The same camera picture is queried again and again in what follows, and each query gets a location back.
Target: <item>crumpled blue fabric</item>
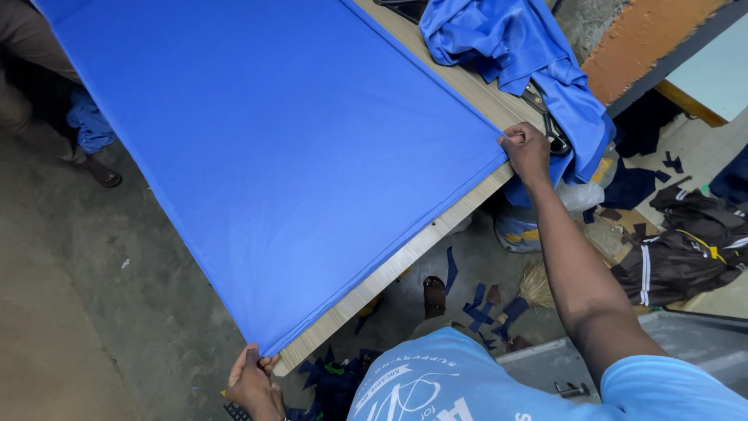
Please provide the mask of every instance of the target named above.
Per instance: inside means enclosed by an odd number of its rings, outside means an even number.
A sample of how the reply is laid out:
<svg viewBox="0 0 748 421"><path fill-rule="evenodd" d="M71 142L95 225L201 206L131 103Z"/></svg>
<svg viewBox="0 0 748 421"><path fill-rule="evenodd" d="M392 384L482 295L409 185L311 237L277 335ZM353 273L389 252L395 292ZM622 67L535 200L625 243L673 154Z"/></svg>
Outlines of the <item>crumpled blue fabric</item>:
<svg viewBox="0 0 748 421"><path fill-rule="evenodd" d="M117 135L85 89L73 89L70 99L73 109L67 113L67 123L74 128L80 127L78 145L86 154L94 154L114 142Z"/></svg>
<svg viewBox="0 0 748 421"><path fill-rule="evenodd" d="M439 64L473 61L486 82L498 78L499 89L514 95L532 79L574 147L551 158L554 186L561 177L567 184L589 181L615 127L542 0L431 0L419 28ZM530 206L517 178L504 192L513 205Z"/></svg>

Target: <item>fabric sheet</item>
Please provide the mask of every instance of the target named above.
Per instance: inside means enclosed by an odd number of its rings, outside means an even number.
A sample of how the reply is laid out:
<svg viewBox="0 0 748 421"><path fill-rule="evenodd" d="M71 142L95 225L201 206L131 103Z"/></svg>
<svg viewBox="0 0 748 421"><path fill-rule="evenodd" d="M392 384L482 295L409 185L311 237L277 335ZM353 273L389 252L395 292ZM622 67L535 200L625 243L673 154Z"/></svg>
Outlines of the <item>fabric sheet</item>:
<svg viewBox="0 0 748 421"><path fill-rule="evenodd" d="M35 3L261 354L506 161L350 0Z"/></svg>
<svg viewBox="0 0 748 421"><path fill-rule="evenodd" d="M554 186L562 176L567 184L589 181L615 127L542 0L431 0L419 27L439 64L472 61L486 82L498 78L499 89L514 95L532 79L574 147L551 158ZM512 205L530 206L518 178L504 192Z"/></svg>

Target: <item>wooden table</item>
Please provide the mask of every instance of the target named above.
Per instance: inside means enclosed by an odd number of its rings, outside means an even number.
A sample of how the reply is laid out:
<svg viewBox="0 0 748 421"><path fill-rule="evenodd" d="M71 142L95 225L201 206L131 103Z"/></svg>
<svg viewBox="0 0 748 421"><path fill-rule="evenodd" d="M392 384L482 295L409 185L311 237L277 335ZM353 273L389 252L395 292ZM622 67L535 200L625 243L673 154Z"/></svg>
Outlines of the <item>wooden table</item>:
<svg viewBox="0 0 748 421"><path fill-rule="evenodd" d="M521 121L529 121L544 130L540 114L524 100L499 91L497 83L486 84L483 78L463 67L445 67L436 64L426 48L418 27L372 0L355 0L380 25L408 47L418 58L470 101L483 115L501 130ZM400 250L381 264L374 272L353 288L345 297L325 312L301 335L280 351L280 362L274 373L284 376L319 347L336 330L361 310L377 294L382 292L395 278L410 267L431 247L473 212L490 195L499 190L512 176L509 163L481 181L454 205L415 235Z"/></svg>

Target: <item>light blue t-shirt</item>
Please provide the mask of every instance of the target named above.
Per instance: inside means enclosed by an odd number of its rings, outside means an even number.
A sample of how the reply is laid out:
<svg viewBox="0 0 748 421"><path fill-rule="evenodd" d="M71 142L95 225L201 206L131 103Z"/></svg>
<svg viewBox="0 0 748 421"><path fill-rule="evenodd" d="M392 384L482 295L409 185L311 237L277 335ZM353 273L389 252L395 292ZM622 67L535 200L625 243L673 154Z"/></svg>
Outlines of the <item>light blue t-shirt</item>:
<svg viewBox="0 0 748 421"><path fill-rule="evenodd" d="M748 420L748 401L698 367L638 355L605 370L602 404L519 384L451 327L377 358L348 415L356 421Z"/></svg>

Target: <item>straw broom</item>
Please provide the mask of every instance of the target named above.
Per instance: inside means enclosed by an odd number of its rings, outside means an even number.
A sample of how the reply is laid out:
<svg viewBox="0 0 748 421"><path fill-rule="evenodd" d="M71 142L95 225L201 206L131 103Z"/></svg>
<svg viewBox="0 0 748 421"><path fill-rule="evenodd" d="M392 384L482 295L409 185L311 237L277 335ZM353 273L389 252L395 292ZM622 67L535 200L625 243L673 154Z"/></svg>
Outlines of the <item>straw broom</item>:
<svg viewBox="0 0 748 421"><path fill-rule="evenodd" d="M546 309L555 309L551 287L548 285L548 275L545 272L543 262L528 264L524 267L522 280L519 283L519 294L512 300L504 311L497 317L502 326L493 329L492 332L500 335L505 342L509 342L509 325L530 306L540 306Z"/></svg>

